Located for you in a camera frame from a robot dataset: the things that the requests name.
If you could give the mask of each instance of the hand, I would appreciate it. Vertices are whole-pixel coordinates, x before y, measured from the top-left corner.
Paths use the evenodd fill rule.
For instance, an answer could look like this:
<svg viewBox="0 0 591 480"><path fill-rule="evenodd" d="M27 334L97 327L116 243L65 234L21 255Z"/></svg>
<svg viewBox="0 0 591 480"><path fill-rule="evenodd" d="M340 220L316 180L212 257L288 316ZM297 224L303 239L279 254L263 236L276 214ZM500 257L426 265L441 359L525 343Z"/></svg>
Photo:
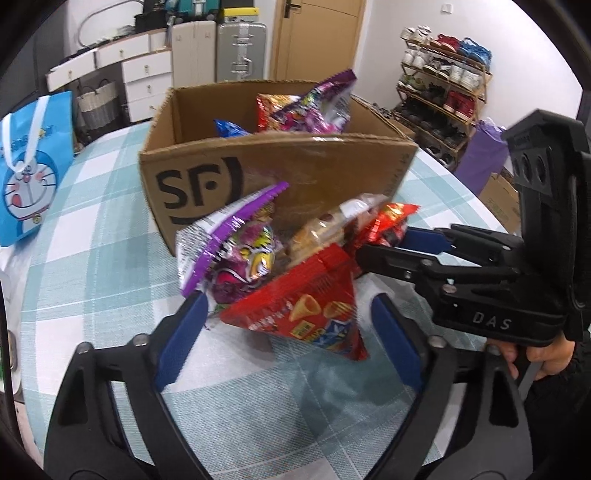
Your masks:
<svg viewBox="0 0 591 480"><path fill-rule="evenodd" d="M492 343L499 347L501 354L507 360L507 363L509 363L509 372L511 372L513 378L517 378L519 372L514 365L515 359L517 358L517 345L493 339L488 339L486 343ZM567 340L562 332L555 338L551 345L541 348L529 346L527 348L527 359L530 362L543 362L542 368L535 376L535 380L540 380L548 375L559 374L570 363L573 352L574 342Z"/></svg>

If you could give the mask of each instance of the red shoe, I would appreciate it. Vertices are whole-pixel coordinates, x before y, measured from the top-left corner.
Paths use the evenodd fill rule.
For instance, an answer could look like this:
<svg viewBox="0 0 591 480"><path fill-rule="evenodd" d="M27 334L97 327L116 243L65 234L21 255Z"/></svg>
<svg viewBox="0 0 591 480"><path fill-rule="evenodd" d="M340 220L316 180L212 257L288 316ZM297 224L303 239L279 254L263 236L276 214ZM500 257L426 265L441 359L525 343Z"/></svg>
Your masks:
<svg viewBox="0 0 591 480"><path fill-rule="evenodd" d="M449 92L447 94L445 103L443 104L443 108L450 113L454 113L456 111L456 108L458 108L459 104L461 103L461 100L458 98L459 95L460 94L458 92Z"/></svg>
<svg viewBox="0 0 591 480"><path fill-rule="evenodd" d="M461 93L457 94L457 107L456 107L456 116L465 122L469 122L472 120L474 116L474 109L476 108L476 104L474 102L474 98L468 97L468 95L463 95Z"/></svg>
<svg viewBox="0 0 591 480"><path fill-rule="evenodd" d="M456 37L448 37L447 35L439 34L437 40L431 40L430 45L455 53L460 47L460 41Z"/></svg>

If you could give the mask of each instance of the suitcase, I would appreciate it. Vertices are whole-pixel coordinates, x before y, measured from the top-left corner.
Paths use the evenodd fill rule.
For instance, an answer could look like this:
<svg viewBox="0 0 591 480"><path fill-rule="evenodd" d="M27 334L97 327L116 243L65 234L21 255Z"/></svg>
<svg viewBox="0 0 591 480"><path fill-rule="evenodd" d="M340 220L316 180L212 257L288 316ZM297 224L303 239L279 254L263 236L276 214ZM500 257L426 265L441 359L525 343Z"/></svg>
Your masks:
<svg viewBox="0 0 591 480"><path fill-rule="evenodd" d="M217 81L262 80L267 27L261 23L217 26Z"/></svg>

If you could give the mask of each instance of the table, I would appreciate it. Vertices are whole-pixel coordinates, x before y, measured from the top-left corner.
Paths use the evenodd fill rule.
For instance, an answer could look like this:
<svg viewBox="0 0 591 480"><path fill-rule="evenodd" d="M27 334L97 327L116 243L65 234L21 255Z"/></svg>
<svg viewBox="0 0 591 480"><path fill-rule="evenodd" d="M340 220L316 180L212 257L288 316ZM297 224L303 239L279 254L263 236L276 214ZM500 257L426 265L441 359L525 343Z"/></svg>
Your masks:
<svg viewBox="0 0 591 480"><path fill-rule="evenodd" d="M123 129L89 145L64 178L37 238L21 343L25 403L41 452L75 346L84 340L97 348L121 345L152 331L182 302L175 259L139 180L137 154L148 128ZM423 151L396 199L422 205L411 221L415 226L466 223L502 231L481 202ZM371 328L369 304L377 293L394 296L427 333L443 335L454 346L482 346L482 338L433 325L428 306L409 284L387 285L368 275L356 291L371 355L365 362L222 323L201 333L163 397L216 480L346 480L371 469L414 398ZM125 389L113 387L132 449L149 461ZM430 459L440 450L436 441Z"/></svg>

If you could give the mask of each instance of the cardboard box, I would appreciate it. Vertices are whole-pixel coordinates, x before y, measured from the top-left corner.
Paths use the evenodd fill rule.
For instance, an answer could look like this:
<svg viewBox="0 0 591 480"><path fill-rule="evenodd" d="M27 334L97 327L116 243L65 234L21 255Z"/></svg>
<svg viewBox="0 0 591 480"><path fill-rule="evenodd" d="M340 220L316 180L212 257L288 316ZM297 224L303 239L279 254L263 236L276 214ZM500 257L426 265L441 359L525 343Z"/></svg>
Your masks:
<svg viewBox="0 0 591 480"><path fill-rule="evenodd" d="M417 146L393 122L351 102L342 135L266 132L217 138L214 119L247 131L259 93L302 95L313 82L223 82L169 91L139 154L142 185L169 250L177 230L238 198L285 180L274 226L297 230L360 193L392 196Z"/></svg>
<svg viewBox="0 0 591 480"><path fill-rule="evenodd" d="M521 223L519 194L508 181L493 173L479 198L509 233L515 233Z"/></svg>

